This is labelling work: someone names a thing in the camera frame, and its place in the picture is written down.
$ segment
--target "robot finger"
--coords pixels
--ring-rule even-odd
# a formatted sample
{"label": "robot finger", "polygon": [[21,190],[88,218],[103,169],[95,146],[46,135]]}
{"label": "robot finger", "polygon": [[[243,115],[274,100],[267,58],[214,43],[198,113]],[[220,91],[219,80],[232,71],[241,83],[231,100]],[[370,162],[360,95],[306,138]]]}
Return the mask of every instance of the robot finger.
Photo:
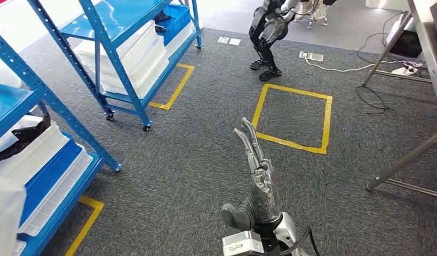
{"label": "robot finger", "polygon": [[248,121],[248,119],[246,119],[245,117],[242,118],[242,124],[243,124],[245,130],[250,135],[251,145],[253,146],[253,150],[256,152],[258,160],[262,161],[264,159],[264,154],[262,152],[262,149],[259,146],[259,142],[258,142],[255,128],[250,123],[250,121]]}
{"label": "robot finger", "polygon": [[234,132],[237,133],[239,138],[243,141],[243,144],[245,145],[245,153],[247,155],[248,159],[248,165],[250,166],[250,173],[254,173],[254,171],[260,167],[259,160],[253,151],[253,146],[251,145],[250,140],[248,139],[247,135],[242,132],[241,130],[234,128]]}

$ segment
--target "shelving unit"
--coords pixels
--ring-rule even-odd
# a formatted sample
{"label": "shelving unit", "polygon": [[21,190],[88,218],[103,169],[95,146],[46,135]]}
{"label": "shelving unit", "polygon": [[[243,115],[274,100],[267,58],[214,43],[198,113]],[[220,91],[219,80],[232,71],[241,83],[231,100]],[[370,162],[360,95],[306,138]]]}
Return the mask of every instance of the shelving unit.
{"label": "shelving unit", "polygon": [[32,107],[39,104],[49,106],[61,116],[66,123],[95,153],[88,153],[92,157],[86,170],[82,170],[80,178],[74,183],[67,196],[50,216],[42,230],[34,237],[19,234],[18,239],[26,242],[21,255],[39,255],[52,238],[53,234],[74,207],[79,197],[90,184],[95,174],[104,163],[114,171],[119,171],[121,165],[94,138],[82,123],[70,112],[61,100],[44,84],[31,68],[17,55],[17,53],[0,36],[0,58],[25,82],[30,90],[14,88],[0,84],[0,137],[9,130],[20,118],[29,113]]}
{"label": "shelving unit", "polygon": [[[133,86],[129,80],[127,73],[119,59],[116,49],[132,36],[145,23],[156,16],[164,9],[172,0],[108,0],[99,2],[94,6],[90,0],[79,0],[84,14],[77,19],[58,29],[50,19],[47,12],[42,7],[39,0],[28,0],[29,4],[35,10],[42,23],[54,38],[58,46],[61,48],[69,62],[73,65],[80,78],[86,84],[88,89],[96,98],[97,102],[107,115],[108,120],[113,120],[113,110],[123,111],[128,114],[137,115],[140,117],[144,125],[144,131],[149,131],[152,121],[149,120],[145,108],[159,90],[160,86],[165,82],[169,74],[172,72],[176,64],[188,50],[194,39],[197,40],[195,47],[200,51],[202,45],[200,28],[198,24],[198,11],[196,0],[192,0],[191,7],[193,8],[194,17],[192,17],[195,31],[177,49],[177,51],[169,59],[169,65],[166,67],[163,74],[157,82],[152,86],[147,95],[143,99],[139,99]],[[85,71],[81,62],[75,56],[74,52],[67,42],[68,37],[75,37],[95,42],[96,49],[96,77],[94,81]],[[119,93],[100,92],[100,44],[107,52],[110,61],[113,64],[122,84],[128,95]],[[120,106],[108,103],[107,99],[114,99],[133,104],[133,109],[127,109]]]}

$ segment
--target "plastic crate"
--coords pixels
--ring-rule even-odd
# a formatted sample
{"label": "plastic crate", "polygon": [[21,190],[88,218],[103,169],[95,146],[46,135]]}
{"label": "plastic crate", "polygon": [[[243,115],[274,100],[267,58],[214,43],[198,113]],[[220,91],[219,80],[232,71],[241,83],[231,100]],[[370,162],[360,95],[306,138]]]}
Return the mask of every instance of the plastic crate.
{"label": "plastic crate", "polygon": [[185,28],[182,29],[181,32],[179,32],[173,40],[165,47],[166,49],[166,56],[171,57],[177,49],[179,49],[184,42],[193,34],[194,31],[194,25],[193,21],[190,21],[188,25],[185,26]]}
{"label": "plastic crate", "polygon": [[37,208],[28,217],[17,231],[29,236],[37,236],[47,221],[52,217],[55,210],[64,200],[66,195],[73,188],[78,179],[82,176],[92,161],[92,157],[86,153],[83,146],[78,145],[82,150],[71,163],[69,168],[58,179],[55,185],[45,195]]}
{"label": "plastic crate", "polygon": [[[141,63],[141,58],[144,57],[144,53],[150,50],[151,44],[156,38],[155,23],[150,20],[117,48],[116,51],[127,74],[132,75],[136,72],[138,64]],[[94,44],[94,41],[84,40],[74,48],[74,52],[80,57],[82,63],[93,72],[96,71]],[[117,75],[102,45],[100,45],[100,74]]]}
{"label": "plastic crate", "polygon": [[63,173],[69,168],[70,164],[82,151],[72,136],[63,133],[70,140],[61,148],[61,150],[52,159],[25,184],[27,189],[27,198],[23,206],[22,216],[19,226],[28,219],[37,208],[39,203],[44,199],[45,195],[57,183]]}
{"label": "plastic crate", "polygon": [[27,242],[17,240],[14,250],[12,250],[11,256],[19,256],[27,246]]}
{"label": "plastic crate", "polygon": [[[143,56],[144,58],[138,64],[136,72],[129,75],[130,82],[139,99],[143,99],[146,96],[169,64],[165,46],[163,45],[163,37],[157,36],[150,50],[143,54]],[[102,74],[100,76],[100,84],[106,92],[127,95],[127,91],[118,75],[109,76]]]}
{"label": "plastic crate", "polygon": [[159,26],[166,29],[165,33],[158,33],[164,37],[163,44],[168,45],[173,38],[182,31],[183,28],[190,22],[190,10],[188,7],[183,5],[170,4],[163,12],[171,16],[171,20],[164,21]]}
{"label": "plastic crate", "polygon": [[11,255],[25,202],[23,185],[0,179],[0,255]]}
{"label": "plastic crate", "polygon": [[[6,149],[17,138],[14,129],[31,127],[42,121],[42,117],[26,115],[0,138],[0,151]],[[55,122],[20,153],[0,161],[0,178],[25,185],[52,157],[69,141]]]}

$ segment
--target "gray floor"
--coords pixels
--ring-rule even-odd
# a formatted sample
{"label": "gray floor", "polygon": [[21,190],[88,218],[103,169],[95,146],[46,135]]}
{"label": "gray floor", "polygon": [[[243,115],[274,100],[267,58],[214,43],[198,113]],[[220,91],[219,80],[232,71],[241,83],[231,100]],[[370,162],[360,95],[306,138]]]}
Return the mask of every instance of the gray floor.
{"label": "gray floor", "polygon": [[[200,19],[206,28],[247,34],[253,12],[262,1],[254,0],[224,0],[213,2],[197,0]],[[358,50],[365,44],[366,37],[381,33],[383,23],[399,13],[392,10],[367,8],[365,0],[338,0],[327,11],[329,25],[317,24],[314,29],[306,29],[308,22],[292,22],[286,40],[310,43],[316,45],[337,47],[348,50]],[[395,19],[386,24],[386,30],[391,28]],[[366,52],[381,53],[382,36],[376,35],[368,40]]]}
{"label": "gray floor", "polygon": [[[218,44],[220,35],[241,38],[242,44]],[[246,35],[204,29],[203,40],[203,51],[191,48],[181,60],[195,70],[171,110],[147,108],[154,125],[148,133],[124,113],[105,121],[51,38],[23,54],[123,163],[118,175],[104,168],[86,190],[105,206],[77,255],[221,255],[221,238],[236,232],[220,219],[224,203],[238,204],[248,194],[245,154],[232,129],[242,116],[252,118],[261,71],[248,68],[256,54]],[[283,209],[299,232],[311,225],[322,255],[437,256],[437,199],[388,185],[373,193],[363,189],[379,170],[437,131],[432,87],[376,76],[371,87],[397,111],[368,115],[373,109],[355,94],[367,71],[332,73],[297,58],[306,50],[325,54],[326,67],[365,65],[354,51],[291,41],[273,50],[283,76],[271,83],[333,96],[326,155],[261,141],[278,172]],[[184,72],[175,69],[158,102],[167,101]],[[270,90],[258,130],[316,146],[323,107],[320,99]],[[397,176],[437,189],[437,147]],[[78,203],[43,254],[63,254],[91,211]],[[309,243],[305,249],[313,253]]]}

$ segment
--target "yellow floor tape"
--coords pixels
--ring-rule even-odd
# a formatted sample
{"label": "yellow floor tape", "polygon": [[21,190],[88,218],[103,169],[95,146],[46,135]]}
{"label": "yellow floor tape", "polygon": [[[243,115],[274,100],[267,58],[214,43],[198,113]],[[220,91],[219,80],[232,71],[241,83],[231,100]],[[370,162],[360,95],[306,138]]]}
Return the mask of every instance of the yellow floor tape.
{"label": "yellow floor tape", "polygon": [[104,208],[103,203],[86,196],[81,196],[78,201],[82,204],[86,204],[94,208],[94,211],[92,212],[91,216],[88,218],[88,221],[86,221],[85,226],[83,226],[82,230],[80,230],[80,233],[78,233],[74,242],[70,245],[69,249],[66,252],[66,256],[74,255],[75,251],[78,249],[78,246],[80,246],[80,243],[85,238],[86,234],[90,230],[93,223],[96,221],[100,211],[102,211],[102,208]]}
{"label": "yellow floor tape", "polygon": [[166,104],[160,104],[157,102],[149,102],[149,106],[151,107],[155,107],[155,108],[161,108],[164,110],[170,110],[171,106],[173,105],[174,101],[176,100],[177,96],[180,93],[180,90],[182,90],[182,88],[184,87],[184,85],[187,83],[188,79],[190,78],[190,75],[193,72],[193,69],[195,69],[195,67],[193,66],[189,66],[189,65],[185,65],[185,64],[177,64],[177,67],[181,67],[181,68],[186,68],[187,69],[187,73],[185,73],[185,76],[182,78],[182,81],[180,81],[179,85],[177,86],[176,90],[174,91],[173,95],[171,96],[170,100],[168,101],[168,103]]}
{"label": "yellow floor tape", "polygon": [[267,134],[263,134],[260,132],[256,133],[258,138],[261,138],[263,140],[272,141],[272,142],[275,142],[275,143],[278,143],[281,145],[285,145],[288,147],[298,148],[301,150],[309,151],[312,153],[326,154],[327,153],[327,146],[328,146],[328,142],[329,142],[329,136],[330,136],[331,104],[333,102],[333,97],[328,96],[328,95],[324,95],[324,94],[315,93],[315,92],[308,92],[308,91],[302,91],[302,90],[298,90],[298,89],[294,89],[294,88],[279,86],[279,85],[275,85],[275,84],[265,84],[264,87],[262,88],[262,92],[261,92],[261,95],[259,97],[259,102],[256,106],[255,114],[253,116],[252,124],[253,124],[253,127],[255,128],[256,131],[257,131],[257,126],[258,126],[259,117],[260,117],[260,114],[262,111],[262,107],[264,105],[265,97],[267,96],[267,90],[269,88],[287,91],[287,92],[292,92],[292,93],[299,93],[299,94],[303,94],[303,95],[307,95],[307,96],[325,99],[327,101],[327,103],[325,104],[325,117],[324,117],[324,121],[323,121],[322,145],[320,148],[302,146],[302,145],[297,144],[295,142],[292,142],[289,140],[283,140],[283,139],[280,139],[280,138],[277,138],[274,136],[270,136]]}

